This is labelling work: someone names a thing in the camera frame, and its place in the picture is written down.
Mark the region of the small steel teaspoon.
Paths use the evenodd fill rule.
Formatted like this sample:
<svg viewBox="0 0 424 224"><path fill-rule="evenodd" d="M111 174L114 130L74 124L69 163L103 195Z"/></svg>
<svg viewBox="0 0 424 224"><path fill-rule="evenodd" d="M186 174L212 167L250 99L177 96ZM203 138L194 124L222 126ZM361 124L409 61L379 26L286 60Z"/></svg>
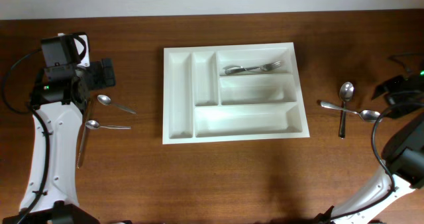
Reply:
<svg viewBox="0 0 424 224"><path fill-rule="evenodd" d="M98 95L97 96L97 100L102 104L102 105L112 105L115 106L123 111L126 111L128 113L132 113L132 114L136 114L136 111L133 109L130 109L128 107L125 107L123 105L120 105L118 103L113 103L111 98L107 95Z"/></svg>
<svg viewBox="0 0 424 224"><path fill-rule="evenodd" d="M94 120L88 120L85 122L85 126L88 129L117 129L117 130L129 130L132 129L130 126L119 126L119 125L100 125L97 121Z"/></svg>

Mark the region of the steel tablespoon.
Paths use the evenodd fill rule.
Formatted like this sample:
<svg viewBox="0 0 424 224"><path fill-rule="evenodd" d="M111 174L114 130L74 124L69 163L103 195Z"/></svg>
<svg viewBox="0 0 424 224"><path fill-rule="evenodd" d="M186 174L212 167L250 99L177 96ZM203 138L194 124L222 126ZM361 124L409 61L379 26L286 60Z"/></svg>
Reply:
<svg viewBox="0 0 424 224"><path fill-rule="evenodd" d="M352 99L354 94L354 86L351 82L345 82L339 91L339 98L342 101L342 108L346 107L346 104ZM341 112L341 121L339 126L339 137L345 138L345 127L346 127L346 112Z"/></svg>
<svg viewBox="0 0 424 224"><path fill-rule="evenodd" d="M347 108L339 107L337 105L334 105L332 103L326 102L326 101L320 101L320 106L327 108L327 109L334 109L338 111L344 111L347 113L354 113L358 115L363 121L369 122L369 123L375 123L380 116L380 113L377 111L372 110L362 110L362 111L353 111Z"/></svg>

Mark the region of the steel fork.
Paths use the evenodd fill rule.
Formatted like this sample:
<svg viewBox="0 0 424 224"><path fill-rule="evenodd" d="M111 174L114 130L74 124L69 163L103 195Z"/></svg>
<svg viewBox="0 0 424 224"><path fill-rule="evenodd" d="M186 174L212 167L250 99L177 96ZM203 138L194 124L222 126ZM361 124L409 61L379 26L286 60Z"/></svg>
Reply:
<svg viewBox="0 0 424 224"><path fill-rule="evenodd" d="M241 72L249 72L252 70L256 70L259 69L260 66L253 66L253 67L248 67L248 68L244 68L242 66L226 66L223 68L224 70L224 74L225 75L233 75L233 74L237 74L237 73L241 73Z"/></svg>
<svg viewBox="0 0 424 224"><path fill-rule="evenodd" d="M272 62L272 63L269 63L269 64L260 65L260 68L257 69L257 70L260 70L261 72L269 72L269 71L272 71L276 68L279 68L281 65L282 65L282 63L280 61Z"/></svg>

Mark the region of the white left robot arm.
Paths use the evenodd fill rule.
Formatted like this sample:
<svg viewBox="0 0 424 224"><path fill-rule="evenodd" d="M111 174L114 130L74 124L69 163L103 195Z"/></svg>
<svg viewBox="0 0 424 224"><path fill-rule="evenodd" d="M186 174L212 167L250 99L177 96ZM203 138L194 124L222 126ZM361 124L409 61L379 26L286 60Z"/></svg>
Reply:
<svg viewBox="0 0 424 224"><path fill-rule="evenodd" d="M84 32L41 41L45 67L36 75L26 103L34 121L30 177L19 213L4 223L98 223L80 208L76 193L76 153L93 90L116 84L111 59L89 59Z"/></svg>

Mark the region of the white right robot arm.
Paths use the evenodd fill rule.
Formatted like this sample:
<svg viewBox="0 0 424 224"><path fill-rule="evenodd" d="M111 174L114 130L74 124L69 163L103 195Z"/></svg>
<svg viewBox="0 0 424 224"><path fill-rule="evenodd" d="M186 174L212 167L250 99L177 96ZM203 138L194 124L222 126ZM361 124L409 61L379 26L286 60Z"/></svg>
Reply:
<svg viewBox="0 0 424 224"><path fill-rule="evenodd" d="M374 90L383 95L388 107L382 112L364 110L364 121L373 124L371 147L379 168L371 179L350 199L330 207L314 218L314 223L377 223L377 215L399 198L423 188L423 73L408 78L396 76ZM412 112L417 116L396 132L381 152L376 133L385 118L399 119Z"/></svg>

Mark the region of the white cutlery tray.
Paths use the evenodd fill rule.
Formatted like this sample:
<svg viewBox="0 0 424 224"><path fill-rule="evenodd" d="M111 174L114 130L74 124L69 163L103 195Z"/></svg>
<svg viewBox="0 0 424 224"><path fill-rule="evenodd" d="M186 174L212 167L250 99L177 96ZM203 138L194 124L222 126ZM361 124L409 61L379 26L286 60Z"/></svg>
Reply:
<svg viewBox="0 0 424 224"><path fill-rule="evenodd" d="M277 61L269 72L223 70ZM308 136L292 42L164 49L163 144Z"/></svg>

